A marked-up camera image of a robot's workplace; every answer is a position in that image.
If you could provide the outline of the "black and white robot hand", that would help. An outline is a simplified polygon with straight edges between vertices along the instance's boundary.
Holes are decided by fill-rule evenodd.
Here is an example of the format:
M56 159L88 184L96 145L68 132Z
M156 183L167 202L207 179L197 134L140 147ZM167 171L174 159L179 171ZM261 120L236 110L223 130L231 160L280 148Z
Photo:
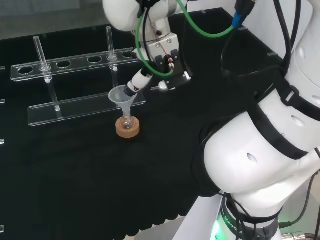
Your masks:
M138 44L133 53L143 63L143 67L124 87L127 96L136 95L154 78L159 80L158 90L161 92L189 83L192 74L180 53L177 34L170 33L152 41L139 41Z

